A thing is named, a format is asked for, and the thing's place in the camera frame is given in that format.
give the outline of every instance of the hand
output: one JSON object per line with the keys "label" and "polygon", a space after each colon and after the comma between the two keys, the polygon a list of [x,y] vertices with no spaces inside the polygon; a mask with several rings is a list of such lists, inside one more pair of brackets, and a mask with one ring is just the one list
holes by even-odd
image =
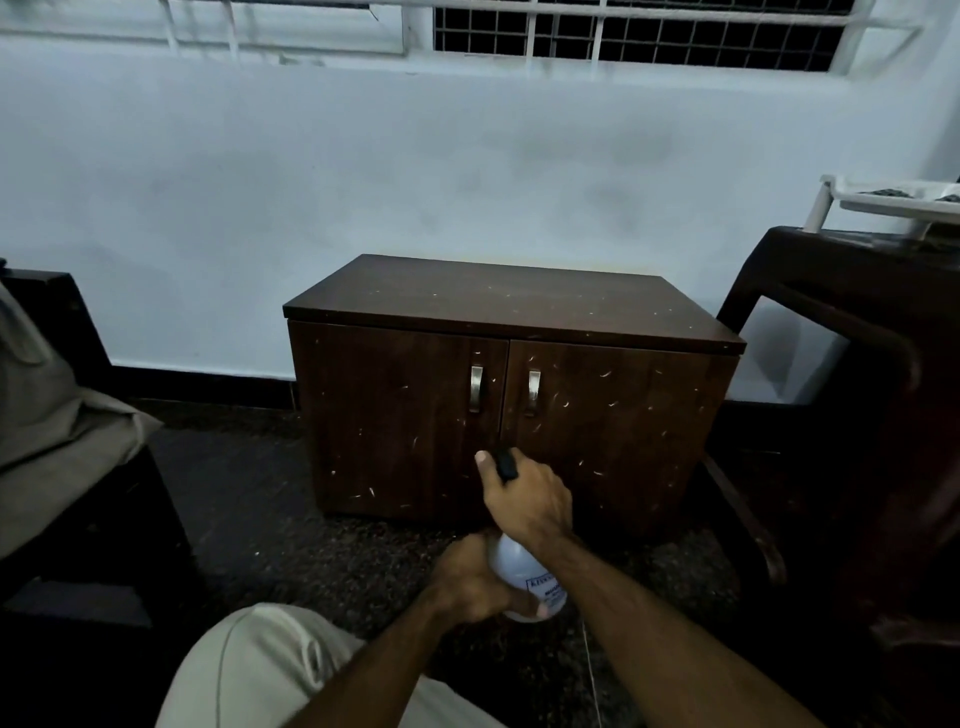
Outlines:
{"label": "hand", "polygon": [[512,448],[518,478],[506,485],[496,474],[492,456],[477,452],[483,500],[505,534],[537,555],[542,539],[565,536],[573,527],[572,498],[550,466]]}
{"label": "hand", "polygon": [[546,617],[545,604],[530,592],[502,581],[487,562],[487,536],[473,533],[447,547],[433,569],[425,593],[442,605],[454,624],[476,622],[510,610]]}

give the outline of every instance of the window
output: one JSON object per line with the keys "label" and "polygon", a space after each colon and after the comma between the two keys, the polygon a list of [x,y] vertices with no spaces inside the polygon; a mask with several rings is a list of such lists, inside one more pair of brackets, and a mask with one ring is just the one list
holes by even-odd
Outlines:
{"label": "window", "polygon": [[[599,0],[563,1],[600,5]],[[849,16],[855,4],[854,0],[609,0],[609,8],[719,11],[721,17],[709,21],[606,17],[601,24],[589,14],[550,14],[549,4],[555,2],[539,0],[532,29],[527,12],[437,8],[434,47],[524,56],[532,39],[534,57],[591,60],[594,43],[599,42],[600,61],[828,71],[843,35],[842,25],[737,22],[737,14],[800,13],[817,19]]]}
{"label": "window", "polygon": [[175,51],[403,53],[399,6],[317,0],[0,0],[0,35]]}

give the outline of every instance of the forearm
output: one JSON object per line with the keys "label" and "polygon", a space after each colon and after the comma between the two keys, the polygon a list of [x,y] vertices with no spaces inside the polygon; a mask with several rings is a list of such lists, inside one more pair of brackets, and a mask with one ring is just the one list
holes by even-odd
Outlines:
{"label": "forearm", "polygon": [[396,726],[427,661],[452,620],[438,590],[427,588],[387,630],[287,724],[287,728]]}
{"label": "forearm", "polygon": [[706,630],[568,538],[531,544],[564,586],[651,726],[819,726]]}

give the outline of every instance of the spray bottle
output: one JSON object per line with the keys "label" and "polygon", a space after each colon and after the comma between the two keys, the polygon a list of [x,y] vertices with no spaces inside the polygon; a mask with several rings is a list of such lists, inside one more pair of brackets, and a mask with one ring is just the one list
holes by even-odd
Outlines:
{"label": "spray bottle", "polygon": [[[516,480],[516,461],[507,449],[499,449],[493,454],[496,463],[496,474],[504,485],[510,480]],[[518,589],[526,590],[537,596],[549,610],[544,618],[524,617],[516,612],[504,612],[507,617],[515,621],[543,621],[550,619],[566,604],[566,591],[556,577],[547,571],[540,562],[526,548],[518,544],[507,534],[500,534],[500,538],[492,541],[488,552],[490,568],[505,582]]]}

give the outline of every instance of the beige cushion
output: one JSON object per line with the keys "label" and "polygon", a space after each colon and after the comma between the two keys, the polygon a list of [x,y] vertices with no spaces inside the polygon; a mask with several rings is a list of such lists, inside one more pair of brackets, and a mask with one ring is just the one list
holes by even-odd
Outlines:
{"label": "beige cushion", "polygon": [[0,283],[0,558],[39,535],[160,422],[77,385]]}

